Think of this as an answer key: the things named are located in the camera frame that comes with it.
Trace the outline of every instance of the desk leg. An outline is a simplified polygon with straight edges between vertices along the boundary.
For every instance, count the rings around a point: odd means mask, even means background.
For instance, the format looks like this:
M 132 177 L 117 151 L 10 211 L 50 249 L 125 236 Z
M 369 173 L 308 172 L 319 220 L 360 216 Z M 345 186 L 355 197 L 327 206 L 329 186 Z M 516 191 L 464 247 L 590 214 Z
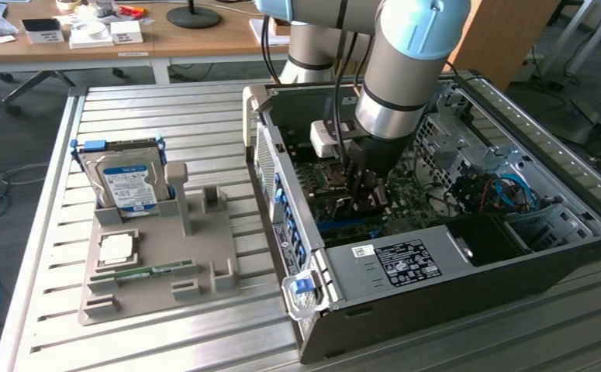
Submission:
M 601 0 L 583 0 L 581 7 L 578 8 L 578 12 L 574 14 L 571 21 L 569 22 L 569 26 L 566 26 L 562 34 L 559 35 L 559 39 L 556 39 L 555 45 L 552 46 L 552 50 L 547 54 L 546 58 L 543 58 L 543 62 L 539 65 L 540 75 L 546 76 L 546 73 L 550 70 L 550 66 L 552 65 L 554 60 L 562 54 L 562 50 L 565 49 L 566 43 L 571 38 L 571 35 L 578 28 L 578 25 L 587 14 L 587 11 L 591 9 L 591 6 L 595 5 Z
M 582 63 L 585 62 L 589 55 L 591 54 L 591 51 L 597 47 L 599 41 L 601 41 L 601 25 L 598 26 L 598 29 L 597 29 L 597 32 L 594 33 L 594 35 L 589 38 L 589 41 L 585 44 L 585 47 L 578 52 L 573 61 L 566 66 L 566 72 L 569 74 L 575 75 L 575 73 L 578 72 L 578 70 L 582 66 Z
M 166 67 L 169 66 L 168 58 L 150 59 L 150 67 L 153 68 L 154 84 L 170 84 L 168 80 Z

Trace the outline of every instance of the green circuit board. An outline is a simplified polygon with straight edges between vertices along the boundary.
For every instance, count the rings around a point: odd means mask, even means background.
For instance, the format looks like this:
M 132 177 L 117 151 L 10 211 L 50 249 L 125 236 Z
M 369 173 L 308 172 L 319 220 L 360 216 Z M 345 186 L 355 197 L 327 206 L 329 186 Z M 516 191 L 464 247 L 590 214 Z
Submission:
M 325 247 L 423 229 L 439 217 L 424 190 L 400 164 L 387 176 L 388 207 L 375 215 L 335 222 L 335 202 L 348 196 L 340 164 L 316 160 L 293 166 Z

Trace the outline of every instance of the red cable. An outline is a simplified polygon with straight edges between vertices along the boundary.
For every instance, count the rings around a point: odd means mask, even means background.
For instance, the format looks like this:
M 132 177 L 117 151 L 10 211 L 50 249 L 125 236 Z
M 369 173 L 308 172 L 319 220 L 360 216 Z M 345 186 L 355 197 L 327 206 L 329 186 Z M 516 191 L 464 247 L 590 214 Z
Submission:
M 483 209 L 483 200 L 486 199 L 486 191 L 488 190 L 488 186 L 492 183 L 492 180 L 488 180 L 486 182 L 486 186 L 483 186 L 483 191 L 482 191 L 482 201 L 479 202 L 479 212 L 482 212 Z

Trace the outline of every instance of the office chair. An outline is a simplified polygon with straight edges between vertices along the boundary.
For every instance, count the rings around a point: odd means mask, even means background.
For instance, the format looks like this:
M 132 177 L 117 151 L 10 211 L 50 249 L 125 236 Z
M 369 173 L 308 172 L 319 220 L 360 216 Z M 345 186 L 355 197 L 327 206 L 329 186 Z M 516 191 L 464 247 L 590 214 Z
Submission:
M 112 68 L 112 74 L 117 78 L 124 78 L 125 73 L 120 68 Z M 61 71 L 38 71 L 30 78 L 23 82 L 22 85 L 17 87 L 14 91 L 1 100 L 5 105 L 6 113 L 10 115 L 21 114 L 21 107 L 17 105 L 10 105 L 10 102 L 17 99 L 23 93 L 26 93 L 37 84 L 39 84 L 46 78 L 57 78 L 68 88 L 74 87 L 74 83 L 68 76 Z M 13 82 L 10 74 L 0 74 L 0 80 L 5 82 Z

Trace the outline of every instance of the barcode sticker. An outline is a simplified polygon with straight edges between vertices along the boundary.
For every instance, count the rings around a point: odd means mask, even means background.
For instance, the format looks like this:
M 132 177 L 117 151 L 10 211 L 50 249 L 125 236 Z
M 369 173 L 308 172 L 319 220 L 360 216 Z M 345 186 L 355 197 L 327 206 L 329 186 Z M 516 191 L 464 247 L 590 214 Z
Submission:
M 363 257 L 363 256 L 369 256 L 373 254 L 373 246 L 371 244 L 365 245 L 365 246 L 353 246 L 351 248 L 352 250 L 352 256 L 356 257 Z
M 148 52 L 120 52 L 117 54 L 118 57 L 145 57 L 148 56 Z

